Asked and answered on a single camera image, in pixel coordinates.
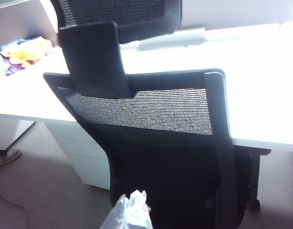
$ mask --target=yellow stuffed toy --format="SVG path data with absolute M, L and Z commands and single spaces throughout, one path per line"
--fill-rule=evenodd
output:
M 26 68 L 31 65 L 29 61 L 41 60 L 51 47 L 51 41 L 38 37 L 21 44 L 7 45 L 1 54 L 8 57 L 11 64 L 21 64 L 22 68 Z

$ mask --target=shoe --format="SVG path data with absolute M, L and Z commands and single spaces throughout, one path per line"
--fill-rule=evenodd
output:
M 21 151 L 15 150 L 0 150 L 0 166 L 6 165 L 21 155 Z

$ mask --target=cable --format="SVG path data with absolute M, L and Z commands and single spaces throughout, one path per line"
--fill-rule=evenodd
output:
M 7 202 L 7 203 L 9 203 L 9 204 L 11 204 L 11 205 L 13 205 L 13 206 L 16 206 L 16 207 L 22 209 L 22 210 L 25 212 L 25 214 L 26 214 L 26 221 L 27 221 L 26 229 L 29 229 L 29 228 L 30 228 L 30 215 L 29 215 L 27 209 L 25 209 L 24 207 L 22 207 L 22 206 L 20 206 L 20 205 L 14 204 L 13 202 L 8 201 L 8 200 L 7 200 L 6 198 L 4 198 L 2 195 L 0 195 L 0 198 L 3 199 L 5 202 Z

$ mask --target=chair headrest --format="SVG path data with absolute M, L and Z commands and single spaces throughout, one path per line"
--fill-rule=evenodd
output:
M 120 43 L 172 33 L 181 24 L 181 0 L 51 0 L 59 27 L 114 21 Z

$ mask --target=white wall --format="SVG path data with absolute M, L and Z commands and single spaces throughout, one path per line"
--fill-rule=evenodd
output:
M 0 46 L 19 38 L 56 40 L 57 19 L 49 0 L 30 0 L 0 8 Z
M 293 21 L 293 0 L 183 0 L 183 29 Z

